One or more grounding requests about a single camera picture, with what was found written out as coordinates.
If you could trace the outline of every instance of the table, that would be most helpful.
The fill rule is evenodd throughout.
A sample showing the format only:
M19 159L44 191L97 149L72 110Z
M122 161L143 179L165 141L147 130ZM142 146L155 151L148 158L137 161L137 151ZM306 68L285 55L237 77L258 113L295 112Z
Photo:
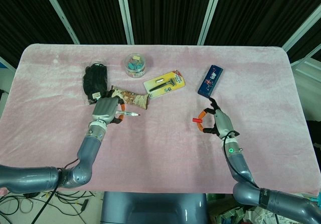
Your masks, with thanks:
M141 53L146 74L126 75ZM210 65L224 69L214 97L240 132L260 187L318 193L320 172L286 53L278 47L42 45L23 53L0 120L0 163L62 167L76 159L94 105L82 90L85 67L103 61L108 86L145 94L143 82L177 69L186 86L150 100L141 114L109 125L91 181L76 190L231 193L235 184L216 135L192 118L210 106L197 94ZM204 126L213 125L206 117Z

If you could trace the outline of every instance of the blue packaging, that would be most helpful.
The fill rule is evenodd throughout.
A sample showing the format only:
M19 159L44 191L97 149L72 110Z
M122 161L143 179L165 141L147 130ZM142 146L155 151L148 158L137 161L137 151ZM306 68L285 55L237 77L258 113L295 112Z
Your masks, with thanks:
M222 68L212 65L197 93L209 98L222 72Z

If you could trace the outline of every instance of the yellow packaging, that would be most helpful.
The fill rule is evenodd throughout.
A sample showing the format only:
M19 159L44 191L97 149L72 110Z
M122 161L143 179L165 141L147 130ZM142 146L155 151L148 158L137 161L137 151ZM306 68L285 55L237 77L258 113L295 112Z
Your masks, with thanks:
M174 91L185 86L185 81L177 70L144 82L149 93L149 98L155 98L165 93Z

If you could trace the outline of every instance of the black curtain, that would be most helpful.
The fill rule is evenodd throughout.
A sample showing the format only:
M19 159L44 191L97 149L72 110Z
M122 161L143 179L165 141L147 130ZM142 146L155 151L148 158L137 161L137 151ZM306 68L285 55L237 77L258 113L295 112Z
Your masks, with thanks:
M33 43L73 44L48 0L0 0L0 56L17 68Z
M287 52L290 62L295 62L296 60L305 57L319 44L321 44L321 19L318 20ZM320 57L320 53L312 56L315 60L320 60Z
M196 45L209 0L128 0L135 44Z
M127 44L118 0L57 0L80 44Z
M219 0L205 45L282 46L321 0Z

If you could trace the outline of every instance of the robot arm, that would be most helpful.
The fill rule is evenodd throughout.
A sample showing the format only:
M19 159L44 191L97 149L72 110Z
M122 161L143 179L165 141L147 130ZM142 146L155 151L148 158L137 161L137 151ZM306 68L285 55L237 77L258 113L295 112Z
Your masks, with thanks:
M93 112L86 136L77 153L79 163L69 169L56 167L15 168L0 165L0 188L6 187L13 193L31 193L52 190L57 185L74 188L89 182L92 165L105 136L107 125L117 122L115 113L118 98L100 98Z
M204 133L216 134L221 140L225 140L223 152L233 178L238 181L233 188L233 196L236 201L244 205L260 206L300 223L320 224L321 210L310 200L276 190L258 188L246 164L242 149L238 146L235 138L238 133L234 131L230 118L221 111L214 99L210 98L210 100L214 110L207 108L204 112L214 115L214 128L203 129L203 127L199 127L199 129Z

